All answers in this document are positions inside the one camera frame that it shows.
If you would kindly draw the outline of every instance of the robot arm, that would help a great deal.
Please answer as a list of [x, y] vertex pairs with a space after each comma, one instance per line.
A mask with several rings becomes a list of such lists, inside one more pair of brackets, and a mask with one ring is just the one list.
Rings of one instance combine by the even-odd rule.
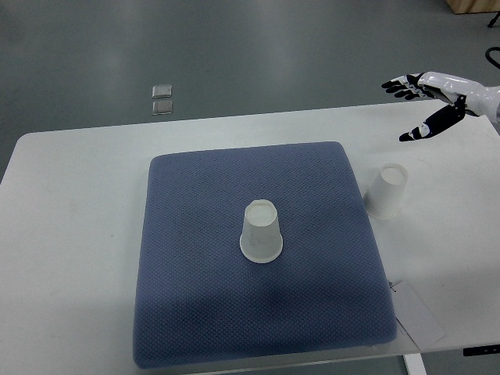
[[500, 86], [485, 87], [473, 80], [427, 72], [395, 78], [383, 84], [382, 88], [396, 98], [411, 100], [428, 97], [448, 103], [419, 127], [403, 134], [399, 138], [401, 142], [431, 138], [461, 121], [466, 114], [486, 115], [493, 124], [500, 124]]

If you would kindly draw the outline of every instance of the white paper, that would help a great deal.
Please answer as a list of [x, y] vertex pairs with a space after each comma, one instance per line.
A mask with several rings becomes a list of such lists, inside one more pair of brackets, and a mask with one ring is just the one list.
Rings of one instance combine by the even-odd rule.
[[406, 281], [393, 285], [391, 295], [398, 322], [420, 350], [445, 336], [445, 330]]

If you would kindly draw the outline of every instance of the gray floor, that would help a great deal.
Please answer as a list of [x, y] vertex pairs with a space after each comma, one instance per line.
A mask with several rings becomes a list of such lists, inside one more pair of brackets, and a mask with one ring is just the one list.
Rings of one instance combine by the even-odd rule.
[[[492, 13], [445, 0], [0, 0], [0, 177], [25, 133], [396, 102], [405, 73], [446, 72], [489, 86], [500, 45]], [[173, 114], [151, 116], [151, 88], [173, 85]], [[408, 130], [422, 118], [408, 119]], [[428, 373], [500, 373], [500, 357], [424, 355]], [[279, 373], [404, 373], [401, 358]]]

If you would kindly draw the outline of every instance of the blue cushion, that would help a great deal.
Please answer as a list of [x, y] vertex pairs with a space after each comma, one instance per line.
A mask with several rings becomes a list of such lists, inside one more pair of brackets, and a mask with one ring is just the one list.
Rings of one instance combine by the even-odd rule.
[[[266, 264], [239, 248], [245, 207], [269, 199], [284, 239]], [[396, 336], [388, 283], [337, 142], [152, 160], [137, 277], [141, 368], [358, 345]]]

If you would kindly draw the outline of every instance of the upside-down paper cup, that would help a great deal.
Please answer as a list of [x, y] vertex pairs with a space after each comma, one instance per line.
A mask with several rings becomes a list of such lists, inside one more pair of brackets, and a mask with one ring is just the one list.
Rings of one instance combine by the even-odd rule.
[[366, 211], [378, 219], [390, 219], [399, 214], [408, 172], [399, 164], [386, 164], [363, 196]]
[[265, 199], [250, 203], [245, 209], [240, 237], [243, 255], [255, 263], [275, 260], [283, 249], [283, 238], [274, 204]]

